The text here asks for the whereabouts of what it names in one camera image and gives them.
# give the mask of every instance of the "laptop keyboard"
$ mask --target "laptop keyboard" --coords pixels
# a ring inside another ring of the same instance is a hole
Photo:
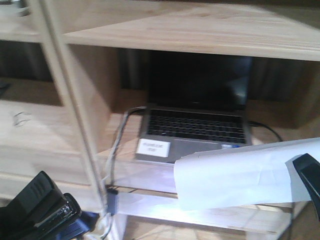
[[[151,110],[149,135],[245,144],[239,116]]]

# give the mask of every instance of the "shelf board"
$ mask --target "shelf board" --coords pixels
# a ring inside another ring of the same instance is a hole
[[[66,108],[48,105],[60,104],[52,82],[1,80],[11,83],[0,99],[1,147],[79,154]]]
[[[18,16],[14,10],[11,5],[0,5],[0,40],[39,43],[31,16]]]
[[[107,0],[79,9],[65,27],[70,44],[320,61],[317,7]]]

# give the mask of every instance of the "laptop screen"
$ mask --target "laptop screen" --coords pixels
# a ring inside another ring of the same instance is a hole
[[[149,101],[160,106],[243,110],[252,57],[150,51]]]

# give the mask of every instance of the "black object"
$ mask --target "black object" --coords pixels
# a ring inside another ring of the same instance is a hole
[[[309,192],[320,221],[320,163],[308,153],[293,160],[292,163]]]
[[[92,232],[96,227],[98,218],[98,213],[83,211],[80,218],[58,233],[52,240],[69,240],[82,236],[87,232]]]
[[[5,82],[2,82],[0,80],[0,97],[2,94],[5,93],[5,91],[10,87],[10,84],[9,83],[5,83]]]
[[[252,57],[150,51],[149,102],[210,111],[244,110]]]
[[[108,188],[106,190],[106,201],[108,203],[107,213],[111,213],[111,215],[115,215],[118,210],[118,191],[113,188]]]
[[[71,194],[62,194],[41,171],[6,207],[0,208],[0,238],[49,240],[80,214],[81,209]]]

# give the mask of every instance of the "white label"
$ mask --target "white label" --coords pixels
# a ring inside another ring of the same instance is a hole
[[[167,158],[169,155],[170,142],[157,141],[141,138],[136,150],[137,154]]]

